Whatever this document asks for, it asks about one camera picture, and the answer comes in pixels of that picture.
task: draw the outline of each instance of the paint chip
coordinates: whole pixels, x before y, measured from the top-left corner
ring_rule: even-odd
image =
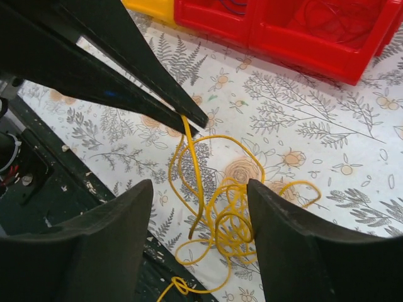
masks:
[[[46,225],[48,226],[48,228],[51,228],[51,227],[52,227],[52,224],[50,223],[50,221],[48,221],[48,218],[43,217],[43,219],[45,219],[45,223],[46,223]]]
[[[93,187],[93,184],[91,184],[89,181],[86,182],[86,187],[87,187],[89,192],[91,192],[93,194],[96,194],[96,191],[95,191],[95,189]]]

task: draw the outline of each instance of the floral print fabric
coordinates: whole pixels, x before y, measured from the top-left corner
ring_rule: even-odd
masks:
[[[263,165],[265,184],[276,193],[293,180],[313,182],[323,197],[308,211],[326,220],[382,237],[402,234],[403,30],[352,87],[133,16],[162,65],[208,115],[201,135],[241,141]],[[85,40],[80,46],[132,79]],[[146,116],[68,98],[30,82],[21,95],[116,195],[151,178],[155,195],[149,230],[171,252],[187,241],[195,217],[167,181],[178,132]],[[224,177],[241,183],[260,177],[256,164],[231,142],[202,142],[196,151],[206,199]],[[181,168],[196,187],[189,154]],[[196,198],[177,172],[174,166],[176,187],[196,209]],[[302,206],[315,192],[295,186],[284,197]],[[207,238],[210,232],[201,223],[195,235]],[[179,256],[191,261],[205,248],[190,245]],[[264,301],[259,264],[246,266],[237,259],[231,264],[230,282],[215,297]],[[216,287],[227,273],[224,258],[214,249],[187,268],[206,288]]]

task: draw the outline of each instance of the yellow wire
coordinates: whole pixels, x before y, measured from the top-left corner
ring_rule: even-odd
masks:
[[[232,137],[228,137],[227,135],[209,135],[207,137],[199,138],[193,141],[190,133],[190,126],[188,120],[185,116],[182,116],[184,129],[186,133],[186,139],[188,141],[188,145],[183,148],[183,150],[179,153],[183,146],[184,135],[181,137],[181,141],[179,145],[176,147],[174,156],[169,163],[168,168],[168,180],[169,184],[171,185],[172,190],[174,191],[175,195],[182,201],[182,203],[187,207],[187,209],[196,216],[194,223],[192,224],[189,232],[189,241],[181,244],[175,251],[175,259],[182,264],[183,266],[191,266],[192,264],[196,264],[197,262],[201,261],[208,253],[208,251],[213,247],[216,246],[217,250],[225,257],[228,266],[228,274],[225,278],[224,282],[216,287],[215,289],[209,290],[199,290],[189,288],[186,282],[180,277],[173,277],[171,279],[171,284],[161,293],[160,297],[158,298],[157,302],[161,302],[165,294],[175,286],[176,289],[181,294],[188,294],[189,292],[197,293],[197,294],[208,294],[218,291],[219,289],[223,288],[229,281],[231,275],[231,257],[237,257],[243,264],[248,265],[253,263],[257,260],[256,251],[255,249],[251,248],[251,245],[254,241],[254,234],[252,225],[250,222],[250,217],[248,214],[248,205],[247,205],[247,191],[246,191],[246,184],[239,184],[235,179],[231,177],[226,177],[222,180],[220,186],[214,192],[211,200],[205,204],[204,195],[203,195],[203,183],[202,183],[202,175],[200,174],[200,168],[197,161],[195,145],[199,142],[204,140],[211,140],[214,138],[224,138],[226,140],[230,140],[236,143],[240,148],[245,151],[248,156],[256,163],[259,167],[261,178],[260,181],[264,183],[264,168],[259,163],[257,158],[240,142]],[[183,155],[186,151],[190,152],[191,158],[193,161],[193,165],[195,167],[195,174],[196,174],[196,183],[197,183],[197,191],[194,190],[184,179],[182,170],[181,170],[181,163]],[[179,194],[176,190],[173,181],[172,181],[172,168],[178,158],[178,174],[180,179],[182,180],[183,184],[197,197],[199,200],[199,209],[196,213],[189,204],[183,199],[183,197]],[[308,181],[294,181],[290,182],[280,191],[279,195],[282,196],[284,192],[297,184],[307,184],[312,187],[317,192],[317,197],[304,205],[304,208],[312,205],[316,201],[321,198],[321,192],[319,189],[311,184]],[[221,195],[225,195],[228,199],[228,205],[222,210],[218,211],[215,205],[217,198]],[[211,236],[208,239],[191,239],[193,233],[196,229],[197,224],[199,222],[204,223],[211,232]],[[206,250],[202,255],[197,258],[196,260],[192,261],[182,261],[178,257],[178,252],[186,245],[196,243],[196,242],[203,242],[207,245]],[[248,256],[254,256],[253,259],[248,259]]]

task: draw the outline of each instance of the red plastic bin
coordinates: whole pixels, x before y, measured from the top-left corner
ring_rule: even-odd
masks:
[[[258,0],[175,0],[178,25],[247,47]]]
[[[257,0],[249,48],[356,85],[402,21],[403,0]]]

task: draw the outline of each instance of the yellow plastic part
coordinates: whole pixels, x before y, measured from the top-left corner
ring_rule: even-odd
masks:
[[[123,0],[123,5],[132,11],[147,14],[176,26],[174,20],[174,0]]]

